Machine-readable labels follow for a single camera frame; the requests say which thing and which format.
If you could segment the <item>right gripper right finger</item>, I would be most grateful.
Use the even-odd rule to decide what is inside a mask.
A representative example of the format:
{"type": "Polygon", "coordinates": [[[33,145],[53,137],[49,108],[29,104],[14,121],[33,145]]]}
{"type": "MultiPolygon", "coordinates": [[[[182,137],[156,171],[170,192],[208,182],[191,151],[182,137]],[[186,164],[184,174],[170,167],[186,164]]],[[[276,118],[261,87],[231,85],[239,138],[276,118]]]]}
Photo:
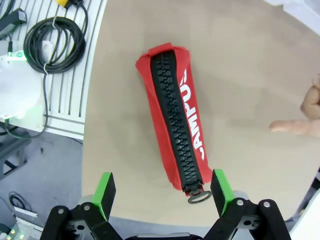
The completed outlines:
{"type": "Polygon", "coordinates": [[[210,190],[219,215],[205,240],[231,240],[238,230],[248,230],[254,240],[290,240],[291,236],[276,202],[263,199],[255,204],[235,197],[221,169],[212,173],[210,190]]]}

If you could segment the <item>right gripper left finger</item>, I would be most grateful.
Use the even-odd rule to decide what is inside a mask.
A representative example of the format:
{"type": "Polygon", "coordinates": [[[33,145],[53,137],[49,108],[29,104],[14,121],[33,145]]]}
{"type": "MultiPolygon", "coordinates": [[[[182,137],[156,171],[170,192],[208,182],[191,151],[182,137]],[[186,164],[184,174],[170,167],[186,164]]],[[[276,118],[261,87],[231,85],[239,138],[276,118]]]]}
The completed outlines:
{"type": "Polygon", "coordinates": [[[116,195],[111,172],[102,174],[91,200],[73,209],[64,205],[53,207],[43,228],[45,240],[120,240],[109,223],[116,195]]]}

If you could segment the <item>person's right hand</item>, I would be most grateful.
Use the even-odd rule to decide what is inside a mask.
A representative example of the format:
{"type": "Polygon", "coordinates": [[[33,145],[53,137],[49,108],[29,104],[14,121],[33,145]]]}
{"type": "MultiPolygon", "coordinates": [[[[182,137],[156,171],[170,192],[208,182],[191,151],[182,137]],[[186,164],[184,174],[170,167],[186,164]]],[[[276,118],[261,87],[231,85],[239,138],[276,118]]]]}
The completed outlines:
{"type": "Polygon", "coordinates": [[[275,120],[269,125],[271,132],[320,137],[320,75],[313,80],[300,105],[305,120],[275,120]]]}

